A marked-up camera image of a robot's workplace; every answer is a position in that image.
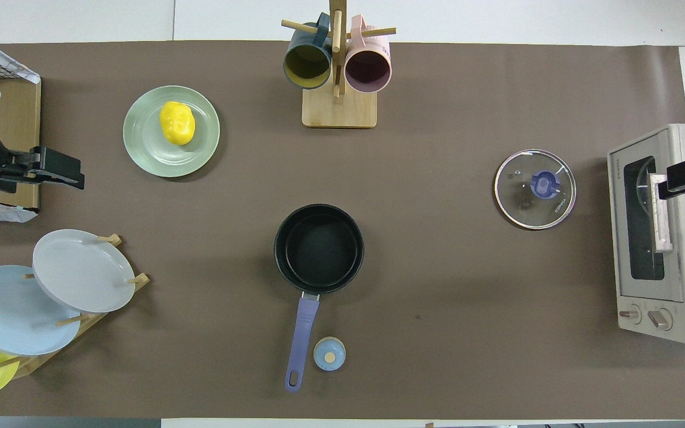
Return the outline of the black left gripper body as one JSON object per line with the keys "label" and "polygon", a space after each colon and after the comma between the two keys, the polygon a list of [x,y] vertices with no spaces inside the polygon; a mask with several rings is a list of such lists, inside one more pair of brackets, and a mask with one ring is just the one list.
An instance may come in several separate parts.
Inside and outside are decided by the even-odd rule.
{"label": "black left gripper body", "polygon": [[71,187],[81,173],[77,158],[44,146],[29,152],[10,151],[10,160],[0,167],[0,191],[16,192],[17,184],[38,185],[43,182]]}

